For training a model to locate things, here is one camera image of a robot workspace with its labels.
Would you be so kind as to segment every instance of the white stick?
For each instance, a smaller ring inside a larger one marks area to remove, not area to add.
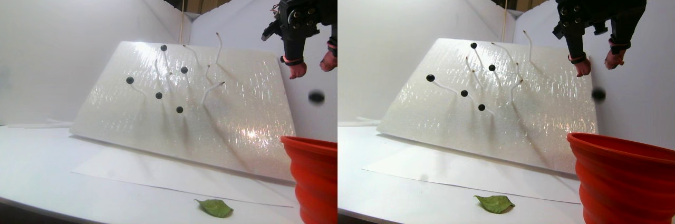
[[[137,87],[133,86],[133,84],[129,84],[129,86],[131,86],[131,89],[134,89],[135,91],[138,91],[138,92],[142,93],[145,97],[148,97],[148,95],[145,94],[145,91],[141,91],[140,89],[137,89]]]
[[[445,86],[445,85],[443,85],[443,84],[439,84],[439,83],[437,83],[436,81],[433,81],[433,82],[431,82],[431,83],[432,83],[432,84],[436,84],[436,86],[442,87],[443,89],[446,89],[446,90],[448,90],[448,91],[455,92],[455,94],[458,93],[457,91],[453,90],[451,87]]]
[[[159,68],[157,67],[157,60],[158,59],[155,59],[155,73],[157,73],[157,76],[159,77],[159,76],[162,76],[162,75],[159,74]]]
[[[171,70],[169,69],[169,60],[167,59],[167,51],[162,51],[162,54],[164,54],[164,67],[167,68],[167,72],[164,75],[171,74]]]
[[[492,45],[498,46],[499,48],[504,49],[504,51],[506,51],[506,55],[508,55],[508,58],[511,60],[511,62],[516,63],[516,61],[513,60],[513,57],[511,57],[511,53],[508,52],[508,49],[504,48],[503,46],[497,45],[494,42],[492,42]]]
[[[476,57],[478,57],[478,62],[480,62],[480,67],[485,68],[485,66],[483,65],[483,61],[480,59],[480,55],[478,55],[478,51],[476,51],[475,48],[472,48],[472,49],[476,53]]]
[[[488,109],[488,108],[485,108],[485,111],[487,111],[488,113],[491,113],[491,114],[492,114],[492,116],[495,116],[495,113],[492,113],[492,111],[490,111],[490,109]]]
[[[478,80],[478,76],[476,75],[476,71],[475,71],[475,70],[471,70],[471,66],[468,65],[468,56],[466,57],[466,67],[468,67],[468,70],[471,71],[471,74],[473,75],[473,77],[475,77],[476,82],[478,82],[478,85],[479,85],[480,88],[482,89],[482,88],[483,88],[483,85],[480,83],[480,80]]]
[[[494,73],[495,79],[497,79],[497,84],[499,84],[499,87],[501,87],[501,86],[502,86],[502,82],[499,80],[499,75],[497,75],[497,72],[496,72],[496,71],[493,71],[492,73]]]
[[[509,103],[513,104],[513,89],[516,88],[516,86],[520,85],[520,83],[523,82],[523,79],[520,81],[516,82],[513,86],[511,86],[511,90],[509,91],[508,97],[509,97]]]
[[[192,51],[193,55],[195,55],[195,61],[197,61],[197,65],[199,65],[199,58],[197,58],[197,51],[195,49],[189,48],[188,46],[183,45],[183,47],[187,48],[188,50]]]
[[[204,96],[202,96],[202,102],[200,103],[200,105],[204,105],[204,101],[205,101],[205,99],[207,99],[207,94],[209,94],[210,91],[212,91],[213,89],[216,89],[217,87],[220,87],[224,84],[225,84],[225,82],[219,82],[219,83],[213,84],[213,86],[209,87],[207,89],[207,91],[204,92]]]
[[[527,57],[528,57],[528,60],[530,61],[530,63],[532,63],[532,39],[530,38],[529,35],[527,35],[527,32],[525,30],[523,30],[523,33],[525,33],[525,36],[527,37],[527,40],[530,41],[530,54]]]
[[[218,65],[218,59],[220,58],[220,49],[223,48],[223,39],[220,38],[220,34],[217,33],[217,32],[215,33],[215,36],[218,36],[218,42],[220,42],[220,45],[218,46],[218,53],[215,56],[215,64]],[[204,77],[209,76],[209,69],[210,69],[210,64],[209,64],[209,67],[207,67],[206,72],[204,73]]]

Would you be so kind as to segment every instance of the white tube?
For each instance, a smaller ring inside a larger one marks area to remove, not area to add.
[[[480,83],[480,80],[478,80],[478,76],[476,75],[476,71],[475,71],[475,70],[471,70],[471,66],[468,65],[468,56],[466,57],[466,67],[468,67],[468,70],[471,71],[471,74],[473,75],[473,77],[475,77],[476,82],[478,82],[478,85],[480,86],[480,88],[483,89],[483,88],[484,88],[484,87],[483,87],[483,84],[481,84],[481,83]]]
[[[480,55],[478,55],[478,51],[476,51],[475,48],[472,48],[472,49],[476,53],[476,57],[478,57],[478,62],[480,62],[480,67],[485,68],[485,66],[483,65],[483,61],[480,59]]]
[[[457,91],[453,90],[451,87],[445,86],[445,85],[443,85],[443,84],[439,84],[439,83],[437,83],[436,81],[433,81],[433,82],[431,82],[431,83],[432,83],[432,84],[436,84],[436,86],[441,87],[442,89],[446,89],[446,90],[448,90],[448,91],[455,92],[455,94],[458,93]]]
[[[220,34],[217,33],[217,32],[215,33],[215,36],[218,36],[218,42],[220,43],[220,45],[218,46],[218,53],[215,56],[215,64],[218,65],[218,59],[220,58],[220,50],[221,50],[221,48],[223,48],[223,39],[220,38]],[[204,77],[209,76],[209,69],[210,69],[210,64],[209,64],[209,67],[207,67],[206,72],[204,73]]]
[[[133,84],[129,84],[129,86],[130,86],[131,89],[133,89],[134,91],[138,91],[138,92],[142,93],[145,97],[148,97],[148,95],[145,94],[145,91],[141,91],[140,89],[137,89],[137,87],[133,86]]]
[[[220,87],[224,84],[225,84],[225,82],[219,82],[219,83],[213,84],[213,86],[209,87],[207,89],[207,91],[204,92],[204,96],[202,96],[202,102],[200,103],[200,105],[204,105],[204,101],[205,101],[205,99],[207,99],[207,94],[209,94],[210,91],[212,91],[213,89],[216,89],[217,87]]]
[[[523,30],[523,33],[525,33],[525,36],[527,37],[527,40],[530,41],[530,54],[527,57],[528,57],[528,61],[530,61],[530,63],[532,63],[532,39],[530,38],[529,35],[527,35],[527,32],[525,30]]]

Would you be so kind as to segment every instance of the green leaf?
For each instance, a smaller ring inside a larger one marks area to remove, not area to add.
[[[234,209],[228,207],[222,200],[197,200],[197,202],[199,202],[199,205],[204,212],[218,218],[224,218],[234,211]]]
[[[487,198],[480,196],[474,197],[478,198],[483,209],[492,213],[502,213],[509,207],[516,207],[516,205],[511,203],[511,200],[508,200],[508,197],[506,196],[491,196]]]

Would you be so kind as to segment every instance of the white paper sheet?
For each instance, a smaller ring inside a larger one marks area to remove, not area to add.
[[[425,147],[411,146],[363,169],[412,180],[581,204],[578,180]]]
[[[293,191],[289,186],[121,149],[107,148],[72,172],[208,197],[282,207],[297,205],[294,195],[282,193]]]

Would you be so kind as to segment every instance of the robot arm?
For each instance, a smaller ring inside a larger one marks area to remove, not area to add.
[[[338,0],[279,0],[275,21],[263,32],[263,41],[277,34],[284,41],[286,65],[303,63],[305,40],[318,34],[318,23],[333,26],[333,36],[329,42],[337,46]]]
[[[608,31],[607,20],[612,21],[610,48],[613,55],[631,46],[632,34],[644,12],[647,0],[555,0],[560,21],[553,33],[565,37],[574,64],[586,61],[583,49],[584,29],[595,28],[595,35]]]

